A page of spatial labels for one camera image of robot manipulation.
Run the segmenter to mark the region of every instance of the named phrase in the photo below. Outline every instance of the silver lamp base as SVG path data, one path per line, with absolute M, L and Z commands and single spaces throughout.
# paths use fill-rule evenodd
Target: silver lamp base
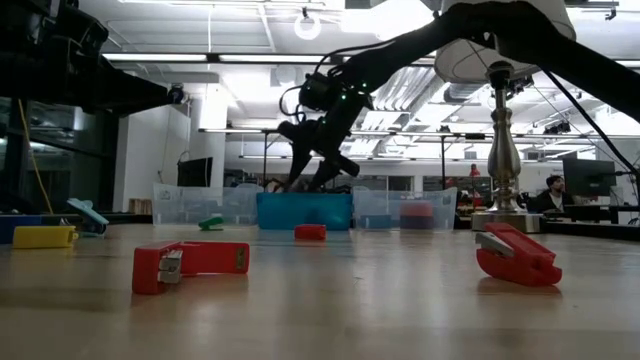
M 540 232 L 540 219 L 541 214 L 479 212 L 471 216 L 471 230 L 485 231 L 485 224 L 498 222 L 507 223 L 525 234 L 535 234 Z

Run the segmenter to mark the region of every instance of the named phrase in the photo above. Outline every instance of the black equipment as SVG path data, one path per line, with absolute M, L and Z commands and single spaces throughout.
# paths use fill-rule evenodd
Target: black equipment
M 567 192 L 576 196 L 610 196 L 616 186 L 616 167 L 612 161 L 563 159 Z
M 633 95 L 633 90 L 640 87 L 640 74 L 563 36 L 533 5 L 524 1 L 457 4 L 420 29 L 381 44 L 345 49 L 371 48 L 351 56 L 327 75 L 318 72 L 320 64 L 313 74 L 307 74 L 299 102 L 326 115 L 297 125 L 280 124 L 278 132 L 291 140 L 293 147 L 288 184 L 307 166 L 311 151 L 322 155 L 324 161 L 310 190 L 319 188 L 341 171 L 358 175 L 360 167 L 340 155 L 339 147 L 351 135 L 350 129 L 360 111 L 372 107 L 369 94 L 399 69 L 457 39 L 496 49 L 507 58 L 556 73 L 619 111 L 640 119 L 640 107 Z
M 208 187 L 211 184 L 212 167 L 212 157 L 179 162 L 178 186 Z
M 0 1 L 0 96 L 128 115 L 179 98 L 100 55 L 109 32 L 77 0 Z

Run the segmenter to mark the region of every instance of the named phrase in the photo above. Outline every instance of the computer monitor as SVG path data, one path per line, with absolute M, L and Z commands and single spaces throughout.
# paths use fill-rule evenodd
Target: computer monitor
M 203 158 L 178 163 L 178 186 L 208 187 L 211 184 L 213 158 Z
M 610 196 L 616 186 L 612 161 L 563 159 L 566 190 L 575 196 Z

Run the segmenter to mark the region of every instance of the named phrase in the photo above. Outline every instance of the blue object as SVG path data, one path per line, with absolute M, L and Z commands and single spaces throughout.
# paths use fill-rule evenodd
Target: blue object
M 16 226 L 42 225 L 42 216 L 2 215 L 0 216 L 0 244 L 13 243 L 13 231 Z
M 93 210 L 93 202 L 91 202 L 91 200 L 81 201 L 78 199 L 71 198 L 67 200 L 67 204 L 71 205 L 71 207 L 78 210 L 78 213 L 80 216 L 88 217 L 93 222 L 96 222 L 100 225 L 109 224 L 109 220 L 105 219 L 104 216 L 98 214 Z
M 298 225 L 325 225 L 329 231 L 349 230 L 353 197 L 348 194 L 259 193 L 258 226 L 293 230 Z
M 82 217 L 82 224 L 76 226 L 80 237 L 103 237 L 107 231 L 109 220 L 93 210 L 93 202 L 91 200 L 78 200 L 71 198 L 67 200 L 75 212 Z
M 391 215 L 362 215 L 358 227 L 363 229 L 391 229 Z

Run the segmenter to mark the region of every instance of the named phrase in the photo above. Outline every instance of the white lampshade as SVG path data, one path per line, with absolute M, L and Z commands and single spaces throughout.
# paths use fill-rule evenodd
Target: white lampshade
M 479 4 L 489 0 L 443 0 L 442 13 L 444 14 L 453 5 L 458 3 Z M 493 0 L 511 2 L 510 0 Z M 566 37 L 575 40 L 576 32 L 569 20 L 567 9 L 563 0 L 524 0 L 542 11 Z M 434 68 L 436 73 L 446 81 L 452 83 L 485 83 L 487 66 L 496 61 L 508 61 L 515 69 L 514 78 L 521 78 L 537 72 L 535 65 L 524 64 L 502 57 L 493 49 L 487 49 L 467 40 L 454 41 L 438 50 Z

